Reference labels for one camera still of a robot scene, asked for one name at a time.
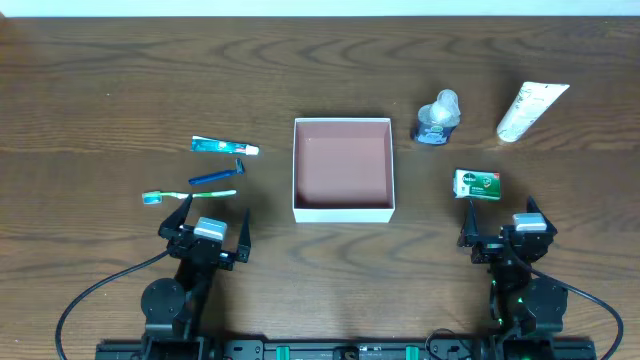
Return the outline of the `green soap bar box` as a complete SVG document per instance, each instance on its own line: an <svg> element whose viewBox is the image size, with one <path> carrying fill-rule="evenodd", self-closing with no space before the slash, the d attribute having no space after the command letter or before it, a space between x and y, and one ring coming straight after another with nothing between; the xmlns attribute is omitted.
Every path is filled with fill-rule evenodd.
<svg viewBox="0 0 640 360"><path fill-rule="evenodd" d="M498 201L501 199L501 176L497 172L456 169L453 175L456 198Z"/></svg>

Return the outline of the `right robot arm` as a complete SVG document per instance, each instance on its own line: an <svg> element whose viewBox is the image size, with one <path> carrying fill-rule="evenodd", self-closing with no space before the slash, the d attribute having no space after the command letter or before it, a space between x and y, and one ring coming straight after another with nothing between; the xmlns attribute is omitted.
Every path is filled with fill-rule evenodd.
<svg viewBox="0 0 640 360"><path fill-rule="evenodd" d="M533 198L497 235L480 233L474 204L469 204L457 245L471 250L473 264L489 266L489 312L498 323L475 350L478 358L553 357L553 335L563 330L568 291L535 278L532 264L547 254L556 234Z"/></svg>

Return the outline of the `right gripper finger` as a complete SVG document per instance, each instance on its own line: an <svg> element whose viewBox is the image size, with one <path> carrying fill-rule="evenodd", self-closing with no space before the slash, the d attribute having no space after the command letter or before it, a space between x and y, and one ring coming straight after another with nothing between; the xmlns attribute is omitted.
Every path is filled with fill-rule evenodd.
<svg viewBox="0 0 640 360"><path fill-rule="evenodd" d="M477 237L478 235L479 235L479 231L477 226L476 210L475 210L474 202L470 200L468 209L465 213L465 219L461 229L460 237L470 238L470 237Z"/></svg>
<svg viewBox="0 0 640 360"><path fill-rule="evenodd" d="M541 223L545 223L545 231L550 233L556 232L556 227L551 223L551 221L544 215L542 210L539 208L533 196L529 195L526 203L526 212L535 217L535 219Z"/></svg>

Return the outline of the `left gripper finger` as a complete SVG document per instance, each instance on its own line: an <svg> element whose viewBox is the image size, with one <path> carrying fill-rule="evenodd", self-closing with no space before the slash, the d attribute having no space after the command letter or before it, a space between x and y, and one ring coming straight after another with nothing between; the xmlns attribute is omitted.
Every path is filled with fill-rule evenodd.
<svg viewBox="0 0 640 360"><path fill-rule="evenodd" d="M247 209L244 214L243 223L239 235L238 240L238 250L250 250L251 249L251 239L250 239L250 210Z"/></svg>
<svg viewBox="0 0 640 360"><path fill-rule="evenodd" d="M159 230L179 230L186 221L192 201L193 196L189 194L183 203L161 223Z"/></svg>

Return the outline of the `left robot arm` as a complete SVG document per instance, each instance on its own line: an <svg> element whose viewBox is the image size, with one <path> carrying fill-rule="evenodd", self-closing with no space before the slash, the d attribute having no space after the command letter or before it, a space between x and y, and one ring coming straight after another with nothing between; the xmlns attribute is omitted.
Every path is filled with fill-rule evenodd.
<svg viewBox="0 0 640 360"><path fill-rule="evenodd" d="M167 254L180 261L172 278L148 285L141 297L146 317L142 349L135 359L214 359L215 341L199 331L200 319L218 270L231 271L250 256L250 213L246 212L234 251L223 249L226 224L202 217L194 226L185 223L193 197L184 202L159 226L167 241Z"/></svg>

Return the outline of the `green toothpaste tube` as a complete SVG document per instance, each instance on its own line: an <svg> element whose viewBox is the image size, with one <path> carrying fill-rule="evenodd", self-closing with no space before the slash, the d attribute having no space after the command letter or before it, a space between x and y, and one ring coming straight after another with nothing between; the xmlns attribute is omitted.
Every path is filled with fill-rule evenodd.
<svg viewBox="0 0 640 360"><path fill-rule="evenodd" d="M191 151L257 156L260 149L254 145L194 135L191 142Z"/></svg>

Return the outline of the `white cream tube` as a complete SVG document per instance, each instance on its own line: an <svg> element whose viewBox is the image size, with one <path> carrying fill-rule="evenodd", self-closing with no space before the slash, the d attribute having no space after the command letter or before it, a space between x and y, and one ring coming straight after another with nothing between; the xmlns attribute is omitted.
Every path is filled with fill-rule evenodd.
<svg viewBox="0 0 640 360"><path fill-rule="evenodd" d="M524 82L498 124L497 136L503 142L518 141L569 87L569 84Z"/></svg>

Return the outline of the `blue disposable razor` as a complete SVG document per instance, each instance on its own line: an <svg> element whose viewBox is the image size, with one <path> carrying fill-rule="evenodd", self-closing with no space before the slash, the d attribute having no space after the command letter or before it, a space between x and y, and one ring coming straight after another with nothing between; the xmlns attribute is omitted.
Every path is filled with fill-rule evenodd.
<svg viewBox="0 0 640 360"><path fill-rule="evenodd" d="M211 173L211 174L207 174L207 175L202 175L202 176L198 176L198 177L195 177L195 178L191 178L191 179L188 180L188 183L190 185L192 185L192 186L202 185L202 184L205 184L205 183L218 181L218 180L230 177L230 176L242 175L244 173L245 173L244 165L243 165L242 161L239 158L237 158L235 160L235 167L233 169L219 171L219 172L215 172L215 173Z"/></svg>

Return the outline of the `dark blue pump bottle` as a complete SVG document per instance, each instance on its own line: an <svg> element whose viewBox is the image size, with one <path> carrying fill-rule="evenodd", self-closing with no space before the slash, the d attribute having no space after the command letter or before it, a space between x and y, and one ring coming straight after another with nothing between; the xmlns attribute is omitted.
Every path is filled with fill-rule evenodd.
<svg viewBox="0 0 640 360"><path fill-rule="evenodd" d="M434 103L419 109L412 137L421 144L446 145L460 123L460 116L458 95L450 89L442 90Z"/></svg>

